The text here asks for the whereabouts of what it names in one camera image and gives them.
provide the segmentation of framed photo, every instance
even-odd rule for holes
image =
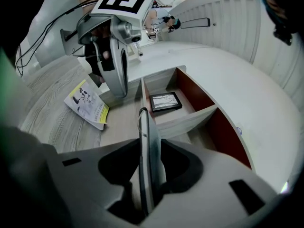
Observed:
[[[182,104],[175,92],[151,95],[150,101],[153,112],[168,109],[180,109],[182,107]]]

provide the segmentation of black picture frame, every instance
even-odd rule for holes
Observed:
[[[163,95],[173,95],[175,100],[177,101],[177,104],[163,106],[163,107],[155,107],[153,98],[157,97],[157,96],[163,96]],[[159,112],[159,111],[169,110],[169,109],[176,109],[177,110],[177,109],[182,108],[182,104],[181,104],[181,102],[180,102],[180,100],[177,97],[175,92],[167,92],[167,93],[162,93],[162,94],[151,95],[150,96],[150,102],[151,102],[151,107],[152,107],[153,112]]]

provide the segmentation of white book with yellow trim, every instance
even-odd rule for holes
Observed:
[[[64,102],[88,123],[99,130],[104,129],[109,107],[93,91],[86,80],[77,85]]]

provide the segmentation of book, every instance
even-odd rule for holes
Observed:
[[[104,129],[109,107],[94,92],[86,80],[77,85],[65,98],[64,102],[88,123],[99,130]]]

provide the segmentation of person wearing black headset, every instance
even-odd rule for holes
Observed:
[[[146,30],[150,39],[155,39],[156,34],[154,27],[157,26],[159,30],[168,28],[170,32],[178,29],[181,26],[180,20],[170,15],[166,9],[153,8],[149,11],[146,22]]]

